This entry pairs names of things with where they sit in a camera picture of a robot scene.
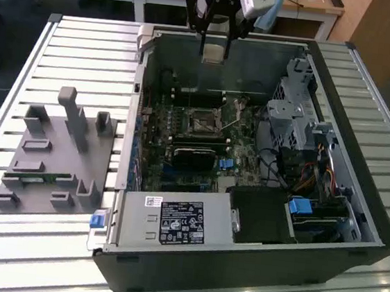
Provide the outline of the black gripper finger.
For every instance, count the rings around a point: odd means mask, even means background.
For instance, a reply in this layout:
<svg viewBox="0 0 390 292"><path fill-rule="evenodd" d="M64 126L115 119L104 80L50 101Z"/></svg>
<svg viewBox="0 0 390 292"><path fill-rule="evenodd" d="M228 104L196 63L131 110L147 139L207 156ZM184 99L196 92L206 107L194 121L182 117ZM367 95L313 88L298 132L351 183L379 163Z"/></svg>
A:
<svg viewBox="0 0 390 292"><path fill-rule="evenodd" d="M200 34L199 55L203 55L207 30L215 15L218 0L185 0L188 27Z"/></svg>
<svg viewBox="0 0 390 292"><path fill-rule="evenodd" d="M243 15L241 5L238 6L236 11L229 14L228 18L228 33L226 38L226 46L224 51L224 59L229 57L230 45L232 41L236 39L244 39L254 29L254 23L256 18L247 19Z"/></svg>

